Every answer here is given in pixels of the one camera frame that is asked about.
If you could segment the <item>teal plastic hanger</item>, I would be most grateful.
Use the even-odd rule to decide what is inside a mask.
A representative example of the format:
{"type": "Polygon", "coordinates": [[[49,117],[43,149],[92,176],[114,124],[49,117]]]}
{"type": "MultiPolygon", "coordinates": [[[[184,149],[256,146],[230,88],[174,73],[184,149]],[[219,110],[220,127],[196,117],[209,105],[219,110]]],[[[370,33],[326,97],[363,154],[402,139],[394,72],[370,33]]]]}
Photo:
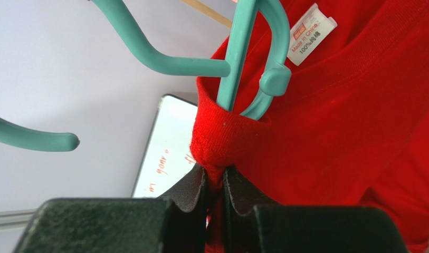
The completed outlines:
{"type": "Polygon", "coordinates": [[[177,76],[219,77],[221,82],[216,103],[232,111],[258,13],[267,21],[271,32],[271,47],[265,69],[259,81],[259,91],[243,115],[258,120],[268,110],[276,96],[287,90],[291,71],[285,66],[290,46],[290,24],[279,1],[238,1],[226,56],[222,60],[173,57],[159,52],[148,41],[123,1],[95,1],[127,48],[149,69],[177,76]]]}

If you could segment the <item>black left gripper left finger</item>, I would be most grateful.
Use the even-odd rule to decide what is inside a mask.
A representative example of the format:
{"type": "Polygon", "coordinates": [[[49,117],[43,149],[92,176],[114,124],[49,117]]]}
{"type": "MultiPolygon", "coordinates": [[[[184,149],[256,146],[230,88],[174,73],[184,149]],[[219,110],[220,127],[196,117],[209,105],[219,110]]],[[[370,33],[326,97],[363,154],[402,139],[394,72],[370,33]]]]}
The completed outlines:
{"type": "Polygon", "coordinates": [[[55,198],[15,252],[203,252],[207,176],[200,165],[157,198],[55,198]]]}

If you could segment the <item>red t shirt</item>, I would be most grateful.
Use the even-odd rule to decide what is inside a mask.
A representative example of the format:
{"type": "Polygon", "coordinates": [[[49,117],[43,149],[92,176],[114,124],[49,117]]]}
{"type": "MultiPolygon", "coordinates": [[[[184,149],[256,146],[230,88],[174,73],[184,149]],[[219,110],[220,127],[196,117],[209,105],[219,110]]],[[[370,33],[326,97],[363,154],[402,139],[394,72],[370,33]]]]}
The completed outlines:
{"type": "Polygon", "coordinates": [[[223,252],[225,167],[284,205],[383,209],[410,252],[429,247],[429,1],[317,1],[337,22],[258,121],[255,98],[271,31],[258,16],[234,110],[216,104],[220,80],[199,77],[190,151],[214,198],[206,252],[223,252]]]}

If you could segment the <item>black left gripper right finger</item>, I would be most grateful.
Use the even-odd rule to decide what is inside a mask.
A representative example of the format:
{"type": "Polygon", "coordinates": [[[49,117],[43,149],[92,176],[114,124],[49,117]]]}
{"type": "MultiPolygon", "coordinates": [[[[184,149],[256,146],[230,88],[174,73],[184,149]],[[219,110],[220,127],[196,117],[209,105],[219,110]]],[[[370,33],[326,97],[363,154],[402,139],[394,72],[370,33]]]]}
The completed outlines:
{"type": "Polygon", "coordinates": [[[225,170],[223,183],[226,252],[407,252],[378,208],[285,206],[235,167],[225,170]]]}

